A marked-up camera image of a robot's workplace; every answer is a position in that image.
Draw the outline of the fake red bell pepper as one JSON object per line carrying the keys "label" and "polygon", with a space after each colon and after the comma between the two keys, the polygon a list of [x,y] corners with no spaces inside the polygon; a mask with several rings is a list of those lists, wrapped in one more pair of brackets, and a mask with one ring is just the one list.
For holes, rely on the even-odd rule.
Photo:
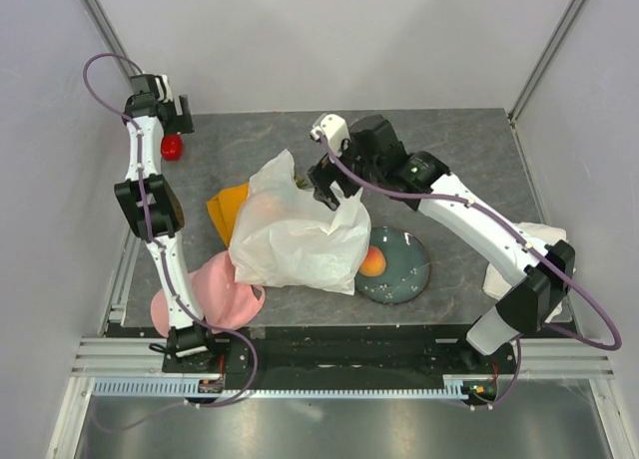
{"label": "fake red bell pepper", "polygon": [[168,134],[161,141],[161,156],[167,162],[175,162],[182,156],[184,143],[179,134]]}

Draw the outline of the white plastic bag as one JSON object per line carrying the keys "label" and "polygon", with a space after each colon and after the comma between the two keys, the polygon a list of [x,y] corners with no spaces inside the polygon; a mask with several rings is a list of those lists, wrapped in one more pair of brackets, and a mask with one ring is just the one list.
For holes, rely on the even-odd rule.
{"label": "white plastic bag", "polygon": [[353,295],[354,279],[368,251],[370,216],[362,192],[336,211],[316,201],[295,181],[295,160],[282,150],[249,181],[229,246],[238,283],[307,286]]}

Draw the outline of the fake peach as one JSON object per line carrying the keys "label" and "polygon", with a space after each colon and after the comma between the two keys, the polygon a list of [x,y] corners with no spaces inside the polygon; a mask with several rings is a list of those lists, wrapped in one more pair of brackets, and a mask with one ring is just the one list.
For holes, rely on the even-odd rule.
{"label": "fake peach", "polygon": [[371,245],[358,273],[366,277],[378,277],[384,274],[385,270],[386,260],[383,252],[378,247]]}

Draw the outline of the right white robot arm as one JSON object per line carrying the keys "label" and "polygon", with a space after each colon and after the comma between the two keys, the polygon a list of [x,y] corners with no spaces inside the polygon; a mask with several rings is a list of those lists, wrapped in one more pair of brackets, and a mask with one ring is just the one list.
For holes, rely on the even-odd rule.
{"label": "right white robot arm", "polygon": [[436,156],[408,152],[381,115],[350,125],[336,114],[324,114],[314,122],[310,137],[326,149],[308,175],[315,198],[330,210],[361,189],[401,201],[454,232],[509,284],[457,347],[464,370],[482,371],[502,344],[538,332],[555,315],[573,275],[575,250],[565,240],[550,244],[518,228]]}

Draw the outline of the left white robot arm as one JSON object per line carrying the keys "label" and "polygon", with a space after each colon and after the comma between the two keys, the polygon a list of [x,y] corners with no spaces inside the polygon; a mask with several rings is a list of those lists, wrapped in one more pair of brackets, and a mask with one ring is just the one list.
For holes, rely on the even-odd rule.
{"label": "left white robot arm", "polygon": [[183,252],[184,213],[162,174],[162,140],[194,130],[188,97],[175,98],[168,77],[142,73],[130,78],[123,122],[130,138],[125,179],[114,185],[116,200],[131,232],[141,239],[158,273],[167,313],[163,354],[168,373],[205,373],[216,367],[219,349],[196,299]]}

